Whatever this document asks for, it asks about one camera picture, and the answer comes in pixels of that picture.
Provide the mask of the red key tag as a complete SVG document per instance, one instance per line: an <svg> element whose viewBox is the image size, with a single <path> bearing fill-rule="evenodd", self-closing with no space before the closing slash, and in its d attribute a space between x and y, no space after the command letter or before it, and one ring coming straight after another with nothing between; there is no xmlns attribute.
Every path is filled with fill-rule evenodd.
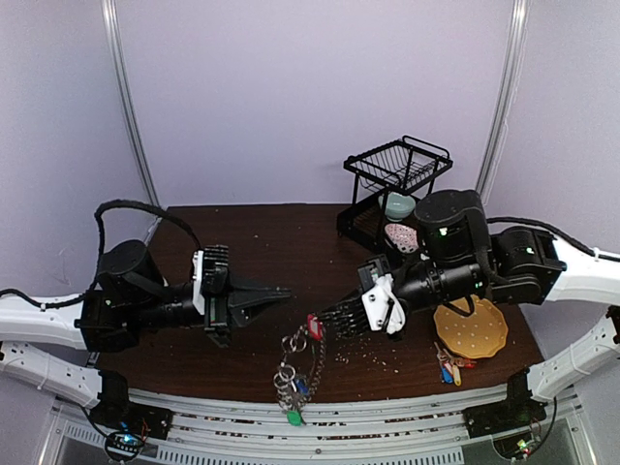
<svg viewBox="0 0 620 465"><path fill-rule="evenodd" d="M308 334L316 341L321 341L324 336L324 326L320 319L314 315L309 314L307 316L307 331Z"/></svg>

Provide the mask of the grey disc keyring organizer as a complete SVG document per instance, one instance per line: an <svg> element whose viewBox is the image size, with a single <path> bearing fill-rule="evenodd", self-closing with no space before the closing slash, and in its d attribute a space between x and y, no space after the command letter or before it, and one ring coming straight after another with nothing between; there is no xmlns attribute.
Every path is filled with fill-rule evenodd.
<svg viewBox="0 0 620 465"><path fill-rule="evenodd" d="M304 408L318 391L326 365L325 326L323 339L316 341L308 334L306 322L307 318L292 334L282 337L282 355L272 377L276 401L285 418L289 410L299 410L303 417Z"/></svg>

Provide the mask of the green key tag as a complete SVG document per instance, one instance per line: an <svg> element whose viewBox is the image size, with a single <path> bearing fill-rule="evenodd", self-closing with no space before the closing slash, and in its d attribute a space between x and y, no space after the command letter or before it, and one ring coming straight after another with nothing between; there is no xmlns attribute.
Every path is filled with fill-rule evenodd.
<svg viewBox="0 0 620 465"><path fill-rule="evenodd" d="M287 418L288 423L292 426L302 426L305 424L301 411L299 410L287 411L286 418Z"/></svg>

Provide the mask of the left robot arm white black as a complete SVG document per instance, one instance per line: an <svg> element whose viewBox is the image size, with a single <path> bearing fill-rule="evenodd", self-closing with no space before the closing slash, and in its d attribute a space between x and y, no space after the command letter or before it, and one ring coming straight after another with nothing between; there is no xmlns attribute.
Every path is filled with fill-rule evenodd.
<svg viewBox="0 0 620 465"><path fill-rule="evenodd" d="M129 240L101 257L95 287L82 295L33 298L1 293L1 371L103 415L119 430L139 422L125 378L79 367L42 345L108 354L135 348L147 330L201 328L219 347L290 290L235 275L223 245L196 251L188 281L170 284L144 243Z"/></svg>

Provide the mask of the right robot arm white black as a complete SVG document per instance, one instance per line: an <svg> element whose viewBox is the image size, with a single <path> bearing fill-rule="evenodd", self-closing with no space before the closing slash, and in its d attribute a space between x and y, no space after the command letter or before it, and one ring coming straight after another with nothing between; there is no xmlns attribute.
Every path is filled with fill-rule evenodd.
<svg viewBox="0 0 620 465"><path fill-rule="evenodd" d="M589 248L538 220L506 217L492 234L474 190L443 190L419 201L413 212L418 249L400 267L383 259L358 270L361 288L321 312L318 319L342 336L400 332L407 317L474 296L494 303L536 304L564 300L606 305L603 317L556 356L509 381L496 417L514 428L558 392L619 354L619 257Z"/></svg>

